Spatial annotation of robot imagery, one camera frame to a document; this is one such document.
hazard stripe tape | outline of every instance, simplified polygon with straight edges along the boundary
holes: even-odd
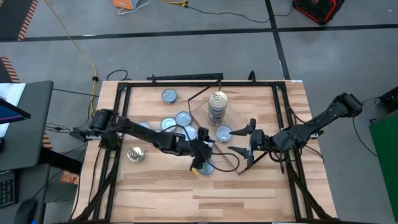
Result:
[[[11,62],[8,59],[8,57],[7,56],[1,57],[1,62],[4,64],[4,66],[5,66],[6,70],[7,70],[7,73],[9,74],[12,82],[13,83],[20,83],[21,81],[19,80],[19,78],[17,76],[17,73],[15,72],[14,67],[11,65]],[[53,149],[51,141],[50,141],[50,138],[49,138],[49,136],[46,133],[43,134],[42,145],[43,145],[43,147],[45,147],[47,149],[50,149],[50,150]]]
[[[28,13],[26,15],[25,21],[24,21],[24,23],[23,23],[23,25],[21,27],[21,30],[19,31],[18,41],[21,41],[21,40],[23,40],[25,38],[27,29],[29,28],[29,24],[30,24],[30,22],[33,19],[33,15],[35,13],[35,10],[37,8],[37,4],[38,3],[39,3],[39,0],[33,0],[32,1],[32,4],[30,5],[30,9],[29,9],[29,11],[28,11]]]

green panel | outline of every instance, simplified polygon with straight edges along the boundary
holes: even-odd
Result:
[[[394,219],[398,222],[398,115],[377,121],[369,128],[379,156]]]

gray floor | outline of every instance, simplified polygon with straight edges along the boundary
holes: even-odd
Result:
[[[275,14],[288,12],[289,2],[272,0]],[[157,0],[122,16],[116,14],[111,1],[50,3],[71,35],[270,27],[269,23],[256,24],[235,16],[203,15]],[[257,20],[268,18],[263,0],[191,0],[190,5]],[[276,20],[279,27],[317,26],[297,11]],[[396,0],[351,0],[329,26],[397,22]],[[51,35],[64,35],[63,29],[40,1],[27,36]],[[292,32],[280,33],[280,38],[290,76],[304,81],[313,115],[343,91],[365,100],[398,85],[398,29]],[[215,72],[223,72],[226,79],[246,79],[250,70],[261,79],[283,79],[271,33],[82,40],[78,44],[97,66],[100,80],[115,69],[128,70],[133,80],[152,74]],[[91,67],[69,41],[1,43],[0,55],[10,58],[23,82],[53,80],[56,88],[91,91]],[[87,96],[54,92],[48,122],[69,127],[83,124],[89,101]],[[364,108],[356,125],[374,150],[369,119],[384,113],[371,102]],[[81,144],[64,134],[49,135],[59,152]],[[360,144],[351,120],[341,119],[325,128],[320,145],[338,216],[357,222],[395,223],[378,160]],[[45,223],[65,221],[71,207],[72,201],[48,204]]]

tin can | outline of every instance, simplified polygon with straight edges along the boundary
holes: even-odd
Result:
[[[208,159],[205,163],[203,163],[203,166],[199,171],[201,175],[210,175],[214,172],[214,167],[210,165],[214,164],[211,159]]]
[[[188,112],[182,111],[176,115],[175,121],[177,122],[177,124],[179,124],[181,126],[186,126],[186,125],[191,124],[192,117]]]
[[[221,125],[220,127],[217,128],[216,130],[216,138],[217,141],[219,142],[228,142],[231,140],[232,135],[230,134],[231,128],[228,127],[227,125]]]
[[[162,128],[162,130],[167,129],[170,126],[176,125],[177,122],[174,120],[174,118],[165,118],[163,119],[163,121],[160,124],[160,127]],[[175,130],[175,127],[169,128],[166,130],[166,132],[172,132]]]
[[[133,146],[127,151],[128,158],[133,162],[141,162],[145,158],[145,151],[139,146]]]
[[[214,92],[210,95],[208,103],[208,118],[211,124],[221,124],[226,113],[228,97],[221,91]]]
[[[197,138],[198,130],[190,125],[187,125],[184,127],[185,130],[188,133],[189,138],[187,137],[187,134],[185,133],[184,129],[181,128],[180,133],[185,136],[185,140],[189,141],[189,139],[194,140]]]
[[[162,99],[167,104],[175,103],[177,100],[177,92],[173,89],[164,90],[162,93]]]
[[[151,129],[150,124],[148,122],[146,122],[146,121],[141,121],[138,124],[141,125],[142,127]]]

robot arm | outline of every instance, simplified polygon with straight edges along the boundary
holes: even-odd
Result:
[[[254,160],[253,151],[286,152],[300,149],[306,145],[312,134],[319,132],[334,120],[352,118],[361,112],[362,104],[352,94],[343,93],[337,96],[324,112],[310,121],[286,128],[274,136],[267,136],[263,130],[256,130],[256,120],[251,119],[245,128],[230,133],[239,136],[250,134],[250,147],[247,149],[229,147],[229,149],[247,159],[248,167],[251,167]]]
[[[194,157],[191,168],[201,169],[211,157],[211,147],[204,142],[211,142],[208,129],[199,128],[198,139],[186,141],[185,136],[177,133],[156,132],[143,127],[125,117],[118,117],[113,110],[99,110],[90,124],[90,134],[101,136],[99,146],[109,150],[119,150],[119,135],[128,134],[153,144],[166,154]]]

